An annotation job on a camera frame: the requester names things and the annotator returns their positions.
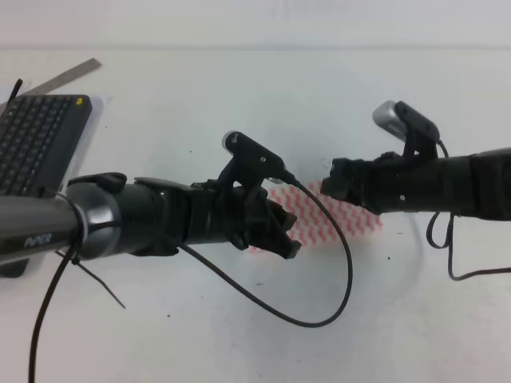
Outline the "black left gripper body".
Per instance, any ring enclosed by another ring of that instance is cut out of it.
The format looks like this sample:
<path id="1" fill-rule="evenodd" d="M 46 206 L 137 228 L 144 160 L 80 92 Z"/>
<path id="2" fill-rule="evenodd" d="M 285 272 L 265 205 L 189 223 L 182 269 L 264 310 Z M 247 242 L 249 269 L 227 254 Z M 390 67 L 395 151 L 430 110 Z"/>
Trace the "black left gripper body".
<path id="1" fill-rule="evenodd" d="M 187 244 L 230 243 L 239 250 L 275 244 L 275 217 L 263 188 L 223 187 L 213 180 L 187 188 Z"/>

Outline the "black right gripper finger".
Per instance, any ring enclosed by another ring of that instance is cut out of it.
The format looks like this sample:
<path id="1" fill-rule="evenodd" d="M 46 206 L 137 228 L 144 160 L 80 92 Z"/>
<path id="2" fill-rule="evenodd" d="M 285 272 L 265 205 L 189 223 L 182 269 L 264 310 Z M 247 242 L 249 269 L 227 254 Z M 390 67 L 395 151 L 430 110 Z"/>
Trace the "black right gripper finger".
<path id="1" fill-rule="evenodd" d="M 323 179 L 320 192 L 338 201 L 351 202 L 353 193 L 350 184 L 343 178 L 327 177 Z"/>
<path id="2" fill-rule="evenodd" d="M 331 163 L 330 177 L 340 180 L 353 178 L 355 173 L 355 162 L 347 158 L 335 158 Z"/>

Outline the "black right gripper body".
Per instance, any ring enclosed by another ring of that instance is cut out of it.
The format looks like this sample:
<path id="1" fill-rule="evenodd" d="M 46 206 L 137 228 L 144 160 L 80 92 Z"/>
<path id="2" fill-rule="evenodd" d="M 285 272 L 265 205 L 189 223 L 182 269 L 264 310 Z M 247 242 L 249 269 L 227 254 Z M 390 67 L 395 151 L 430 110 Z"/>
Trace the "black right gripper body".
<path id="1" fill-rule="evenodd" d="M 438 154 L 347 161 L 347 202 L 381 215 L 387 212 L 438 211 L 439 176 L 433 170 Z"/>

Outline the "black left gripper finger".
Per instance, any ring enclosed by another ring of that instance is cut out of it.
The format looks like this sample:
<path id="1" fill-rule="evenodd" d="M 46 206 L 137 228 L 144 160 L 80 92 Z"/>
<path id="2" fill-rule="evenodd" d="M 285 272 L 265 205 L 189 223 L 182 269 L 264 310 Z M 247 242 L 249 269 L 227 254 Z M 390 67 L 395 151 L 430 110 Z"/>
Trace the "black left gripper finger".
<path id="1" fill-rule="evenodd" d="M 270 235 L 286 235 L 296 221 L 296 215 L 286 211 L 279 203 L 267 200 L 267 232 Z"/>
<path id="2" fill-rule="evenodd" d="M 271 252 L 283 259 L 293 259 L 302 244 L 291 239 L 285 231 L 269 231 L 255 240 L 255 247 Z"/>

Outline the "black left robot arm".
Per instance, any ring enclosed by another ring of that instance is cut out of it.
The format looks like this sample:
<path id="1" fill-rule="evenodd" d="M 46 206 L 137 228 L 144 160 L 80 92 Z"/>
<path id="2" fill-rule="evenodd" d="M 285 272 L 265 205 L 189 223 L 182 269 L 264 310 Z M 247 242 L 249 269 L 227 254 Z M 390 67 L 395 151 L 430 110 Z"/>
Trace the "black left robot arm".
<path id="1" fill-rule="evenodd" d="M 209 180 L 190 186 L 120 173 L 73 180 L 53 199 L 1 198 L 1 262 L 74 247 L 80 261 L 111 255 L 173 256 L 182 245 L 230 243 L 284 259 L 301 245 L 288 236 L 297 218 L 260 183 L 235 187 Z"/>

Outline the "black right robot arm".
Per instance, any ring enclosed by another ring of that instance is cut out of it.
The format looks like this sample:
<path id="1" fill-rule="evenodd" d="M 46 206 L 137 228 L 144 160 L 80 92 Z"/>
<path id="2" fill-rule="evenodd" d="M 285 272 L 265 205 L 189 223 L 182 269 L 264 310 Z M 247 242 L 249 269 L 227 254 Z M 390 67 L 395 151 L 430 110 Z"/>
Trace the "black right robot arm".
<path id="1" fill-rule="evenodd" d="M 393 152 L 372 161 L 339 158 L 321 192 L 376 215 L 440 211 L 508 221 L 510 150 L 448 158 Z"/>

